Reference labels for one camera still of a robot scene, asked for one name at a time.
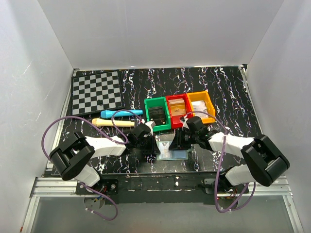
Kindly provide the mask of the white VIP card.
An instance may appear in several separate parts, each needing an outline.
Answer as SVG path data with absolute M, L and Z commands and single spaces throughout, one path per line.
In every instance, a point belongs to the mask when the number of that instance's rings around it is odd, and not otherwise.
M 159 160 L 170 160 L 173 158 L 172 151 L 169 150 L 171 142 L 170 141 L 161 141 L 159 142 L 158 148 L 160 150 L 160 155 L 158 156 Z

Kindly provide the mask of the green card holder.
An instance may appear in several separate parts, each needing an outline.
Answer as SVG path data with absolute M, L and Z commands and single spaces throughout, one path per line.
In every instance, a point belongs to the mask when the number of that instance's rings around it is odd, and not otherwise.
M 156 136 L 156 141 L 157 141 L 157 145 L 159 145 L 159 142 L 161 141 L 170 141 L 172 142 L 174 139 L 174 134 L 170 133 L 170 134 L 162 134 L 162 135 L 157 135 Z M 172 150 L 172 156 L 173 158 L 167 161 L 176 161 L 176 160 L 187 160 L 188 157 L 188 151 L 187 150 Z

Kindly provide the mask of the red plastic bin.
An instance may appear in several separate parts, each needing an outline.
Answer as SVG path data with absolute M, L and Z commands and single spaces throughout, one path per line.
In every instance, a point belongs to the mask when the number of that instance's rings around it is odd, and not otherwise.
M 166 101 L 171 119 L 171 128 L 182 128 L 183 123 L 180 118 L 192 111 L 187 94 L 166 96 Z

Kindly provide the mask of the green plastic bin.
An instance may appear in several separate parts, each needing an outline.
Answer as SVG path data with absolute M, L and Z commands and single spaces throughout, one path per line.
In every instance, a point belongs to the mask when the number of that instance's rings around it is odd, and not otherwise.
M 171 130 L 171 117 L 165 97 L 144 100 L 147 121 L 153 121 L 154 132 Z

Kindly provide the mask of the yellow plastic bin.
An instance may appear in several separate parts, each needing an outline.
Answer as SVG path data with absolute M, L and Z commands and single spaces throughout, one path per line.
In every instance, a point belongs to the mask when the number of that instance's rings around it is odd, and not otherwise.
M 215 119 L 211 117 L 215 116 L 215 108 L 207 91 L 187 93 L 187 96 L 190 101 L 191 110 L 195 111 L 194 116 L 200 117 L 204 124 L 215 122 Z

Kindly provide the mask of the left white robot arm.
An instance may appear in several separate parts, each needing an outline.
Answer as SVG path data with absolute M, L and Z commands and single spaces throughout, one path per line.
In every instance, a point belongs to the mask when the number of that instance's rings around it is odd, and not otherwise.
M 123 156 L 139 150 L 146 154 L 160 154 L 156 144 L 153 121 L 137 125 L 127 135 L 127 144 L 118 144 L 118 136 L 94 138 L 75 132 L 66 141 L 56 147 L 49 155 L 51 162 L 64 181 L 75 179 L 93 187 L 99 182 L 99 173 L 88 165 L 96 157 Z

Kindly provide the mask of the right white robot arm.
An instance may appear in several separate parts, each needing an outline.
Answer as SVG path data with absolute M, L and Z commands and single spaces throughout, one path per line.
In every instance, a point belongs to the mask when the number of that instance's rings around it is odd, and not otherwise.
M 188 150 L 195 144 L 209 151 L 229 153 L 244 159 L 243 165 L 220 173 L 216 183 L 225 191 L 251 182 L 269 187 L 290 168 L 288 159 L 268 136 L 238 137 L 210 131 L 198 116 L 187 119 L 182 128 L 175 131 L 169 150 Z

